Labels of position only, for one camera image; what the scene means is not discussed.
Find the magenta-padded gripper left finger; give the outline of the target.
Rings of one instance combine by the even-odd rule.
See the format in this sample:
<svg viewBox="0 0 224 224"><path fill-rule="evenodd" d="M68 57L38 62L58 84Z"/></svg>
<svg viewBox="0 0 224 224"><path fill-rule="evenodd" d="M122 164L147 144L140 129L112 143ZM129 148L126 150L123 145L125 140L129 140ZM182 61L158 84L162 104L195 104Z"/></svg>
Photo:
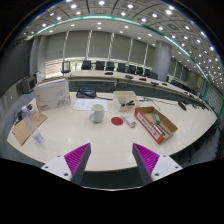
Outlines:
<svg viewBox="0 0 224 224"><path fill-rule="evenodd" d="M91 154L91 144L87 143L65 155L57 155L42 166L42 169L79 185Z"/></svg>

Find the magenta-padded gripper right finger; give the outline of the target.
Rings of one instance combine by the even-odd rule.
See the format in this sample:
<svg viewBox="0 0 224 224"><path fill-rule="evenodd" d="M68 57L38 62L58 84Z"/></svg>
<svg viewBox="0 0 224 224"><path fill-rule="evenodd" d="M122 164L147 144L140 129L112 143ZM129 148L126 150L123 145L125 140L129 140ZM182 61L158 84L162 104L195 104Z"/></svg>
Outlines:
<svg viewBox="0 0 224 224"><path fill-rule="evenodd" d="M182 169L170 156L158 155L137 143L133 144L132 153L144 185Z"/></svg>

